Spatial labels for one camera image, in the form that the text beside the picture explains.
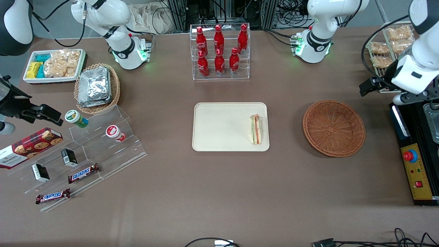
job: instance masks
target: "red switch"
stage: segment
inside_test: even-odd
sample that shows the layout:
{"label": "red switch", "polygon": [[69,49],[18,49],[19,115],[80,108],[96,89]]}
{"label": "red switch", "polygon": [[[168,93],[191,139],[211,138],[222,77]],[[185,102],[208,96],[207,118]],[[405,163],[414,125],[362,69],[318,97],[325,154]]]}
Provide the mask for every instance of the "red switch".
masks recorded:
{"label": "red switch", "polygon": [[404,158],[404,160],[406,160],[406,161],[412,161],[413,158],[414,158],[414,155],[413,155],[413,153],[410,152],[410,151],[405,151],[405,152],[403,153],[403,158]]}

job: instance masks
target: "brown table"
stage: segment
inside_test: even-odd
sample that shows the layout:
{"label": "brown table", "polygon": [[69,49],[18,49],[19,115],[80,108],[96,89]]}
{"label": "brown table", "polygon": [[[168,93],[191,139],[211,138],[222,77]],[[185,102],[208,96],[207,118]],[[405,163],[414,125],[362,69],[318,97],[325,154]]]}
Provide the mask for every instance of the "brown table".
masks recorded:
{"label": "brown table", "polygon": [[[116,64],[104,39],[84,39],[79,47],[89,55],[87,65],[115,68],[119,105],[148,155],[49,213],[40,213],[22,194],[20,181],[2,169],[0,245],[182,247],[215,236],[242,247],[299,247],[329,237],[393,240],[395,227],[415,239],[424,231],[438,239],[439,209],[412,206],[389,118],[392,95],[359,94],[358,85],[370,76],[359,52],[374,30],[340,28],[318,64],[292,57],[264,32],[252,32],[250,79],[227,82],[192,80],[188,34],[157,36],[151,62],[133,71]],[[37,39],[31,49],[57,48]],[[19,86],[34,103],[61,112],[75,108],[73,84]],[[323,99],[343,101],[363,118],[366,141],[354,156],[329,158],[305,139],[302,116]],[[264,102],[270,149],[194,151],[198,102]],[[71,126],[11,122],[17,131],[2,136],[0,148],[45,126],[64,134]]]}

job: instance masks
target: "yellow snack package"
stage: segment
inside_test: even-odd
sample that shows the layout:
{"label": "yellow snack package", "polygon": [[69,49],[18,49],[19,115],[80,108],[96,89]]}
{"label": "yellow snack package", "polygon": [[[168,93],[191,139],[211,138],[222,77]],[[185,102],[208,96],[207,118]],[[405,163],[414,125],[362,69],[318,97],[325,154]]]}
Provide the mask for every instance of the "yellow snack package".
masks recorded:
{"label": "yellow snack package", "polygon": [[31,62],[29,65],[29,69],[26,72],[26,78],[35,79],[41,65],[43,65],[43,62]]}

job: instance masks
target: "red emergency stop button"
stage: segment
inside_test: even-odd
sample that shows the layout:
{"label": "red emergency stop button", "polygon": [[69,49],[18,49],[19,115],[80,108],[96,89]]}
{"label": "red emergency stop button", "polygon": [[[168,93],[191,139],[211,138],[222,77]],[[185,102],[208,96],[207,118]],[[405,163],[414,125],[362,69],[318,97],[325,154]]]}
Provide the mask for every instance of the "red emergency stop button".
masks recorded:
{"label": "red emergency stop button", "polygon": [[403,153],[403,159],[405,161],[408,161],[410,163],[415,163],[417,161],[417,153],[413,149],[410,149],[408,151],[405,151]]}
{"label": "red emergency stop button", "polygon": [[405,152],[403,153],[403,158],[404,158],[405,160],[407,160],[407,161],[412,161],[413,158],[414,158],[414,155],[413,155],[413,153],[410,152],[410,151],[405,151]]}

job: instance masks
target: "empty wicker basket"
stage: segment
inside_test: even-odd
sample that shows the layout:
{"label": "empty wicker basket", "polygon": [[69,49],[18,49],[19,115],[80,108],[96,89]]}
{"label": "empty wicker basket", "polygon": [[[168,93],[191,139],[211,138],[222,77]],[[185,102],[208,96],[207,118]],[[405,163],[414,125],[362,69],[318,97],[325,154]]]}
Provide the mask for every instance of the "empty wicker basket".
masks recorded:
{"label": "empty wicker basket", "polygon": [[[116,105],[117,102],[119,101],[119,97],[120,97],[119,78],[117,77],[116,71],[114,71],[114,69],[110,65],[98,63],[98,64],[93,64],[92,66],[87,67],[85,70],[95,69],[95,68],[100,67],[100,66],[106,67],[110,71],[111,93],[113,96],[113,100],[109,104],[97,105],[97,106],[92,106],[92,107],[82,107],[79,104],[76,104],[78,109],[83,113],[95,115],[95,114],[98,114],[98,113]],[[73,94],[75,95],[75,99],[78,101],[79,77],[76,79],[75,91],[73,92]]]}
{"label": "empty wicker basket", "polygon": [[335,100],[310,106],[303,116],[303,131],[315,149],[331,157],[355,154],[366,137],[360,116],[347,104]]}

